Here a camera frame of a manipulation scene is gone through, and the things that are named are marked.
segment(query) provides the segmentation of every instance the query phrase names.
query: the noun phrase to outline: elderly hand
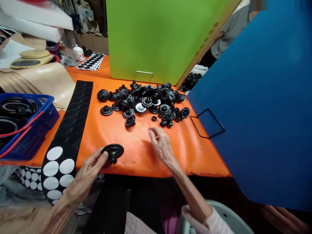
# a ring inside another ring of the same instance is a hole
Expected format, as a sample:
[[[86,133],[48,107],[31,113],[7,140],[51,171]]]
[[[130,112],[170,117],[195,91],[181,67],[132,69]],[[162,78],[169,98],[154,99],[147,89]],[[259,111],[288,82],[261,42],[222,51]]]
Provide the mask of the elderly hand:
[[[105,151],[101,155],[102,149],[103,147],[99,148],[84,161],[74,181],[67,188],[64,195],[71,201],[78,204],[83,202],[88,196],[91,185],[96,179],[100,169],[108,169],[112,167],[110,163],[106,163],[108,153]]]
[[[177,163],[175,158],[169,136],[162,128],[150,128],[149,136],[152,140],[152,145],[158,158],[166,165],[170,166]]]

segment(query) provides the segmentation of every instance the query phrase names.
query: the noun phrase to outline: hand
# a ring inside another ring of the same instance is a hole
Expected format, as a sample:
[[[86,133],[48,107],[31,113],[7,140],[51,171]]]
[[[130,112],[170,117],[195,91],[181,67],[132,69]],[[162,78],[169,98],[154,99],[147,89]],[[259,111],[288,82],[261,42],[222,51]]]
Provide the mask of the hand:
[[[177,159],[172,151],[170,138],[164,130],[156,127],[150,128],[149,134],[152,140],[152,146],[159,159],[168,167],[173,163],[177,163]]]
[[[95,151],[87,158],[80,171],[76,175],[74,181],[67,188],[65,195],[73,202],[81,203],[85,200],[90,192],[91,185],[98,176],[101,168],[107,169],[112,167],[110,163],[106,163],[108,153],[105,151],[101,155],[102,148]]]
[[[263,216],[283,234],[306,234],[311,228],[282,207],[266,205],[262,208]]]

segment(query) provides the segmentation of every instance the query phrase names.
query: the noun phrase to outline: white foam block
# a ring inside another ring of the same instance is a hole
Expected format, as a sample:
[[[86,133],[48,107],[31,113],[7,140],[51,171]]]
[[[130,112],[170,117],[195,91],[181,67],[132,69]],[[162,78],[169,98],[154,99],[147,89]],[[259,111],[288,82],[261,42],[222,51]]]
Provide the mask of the white foam block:
[[[0,25],[56,43],[59,42],[64,33],[61,28],[8,16],[2,11],[0,11]]]
[[[73,30],[71,17],[50,1],[26,3],[18,0],[0,0],[0,8],[9,16]]]

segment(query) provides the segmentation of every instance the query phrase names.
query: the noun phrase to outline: orange table cover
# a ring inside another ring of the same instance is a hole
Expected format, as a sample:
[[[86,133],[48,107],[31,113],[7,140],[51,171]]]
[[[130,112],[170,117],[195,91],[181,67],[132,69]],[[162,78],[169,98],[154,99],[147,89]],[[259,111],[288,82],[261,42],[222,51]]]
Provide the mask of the orange table cover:
[[[72,67],[68,68],[68,73],[75,82],[77,80],[93,81],[91,103],[76,162],[77,170],[96,149],[108,144],[118,143],[124,147],[124,154],[118,159],[113,168],[105,171],[105,173],[147,177],[172,176],[166,166],[155,157],[148,134],[150,127],[159,127],[160,120],[153,122],[151,118],[154,115],[147,111],[142,115],[136,114],[136,125],[126,128],[124,124],[125,118],[122,116],[121,111],[114,111],[110,116],[102,116],[100,114],[100,109],[104,105],[111,106],[113,102],[99,102],[97,100],[97,92],[99,90],[114,91],[122,84],[125,84],[128,88],[131,84],[130,81],[116,80],[110,77],[108,56],[103,59],[99,70],[84,71]],[[176,107],[180,109],[188,107],[190,116],[196,116],[187,99],[182,103],[177,103]],[[59,120],[53,129],[48,132],[46,140],[32,160],[18,162],[2,161],[1,163],[42,166],[47,149],[65,112],[60,111],[59,114]],[[170,136],[174,154],[186,174],[213,177],[231,176],[211,140],[201,138],[198,135],[189,117],[179,123],[173,122],[173,124],[173,127],[165,127],[164,130]],[[205,132],[199,121],[196,122],[196,126],[201,132]]]

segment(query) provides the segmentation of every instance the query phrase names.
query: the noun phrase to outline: yellow disc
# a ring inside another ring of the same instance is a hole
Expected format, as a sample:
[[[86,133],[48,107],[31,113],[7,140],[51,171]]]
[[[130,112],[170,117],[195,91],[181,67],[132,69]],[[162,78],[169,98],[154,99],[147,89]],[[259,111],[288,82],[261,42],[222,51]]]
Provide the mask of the yellow disc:
[[[50,55],[47,50],[26,50],[19,53],[22,58],[26,59],[37,59]]]

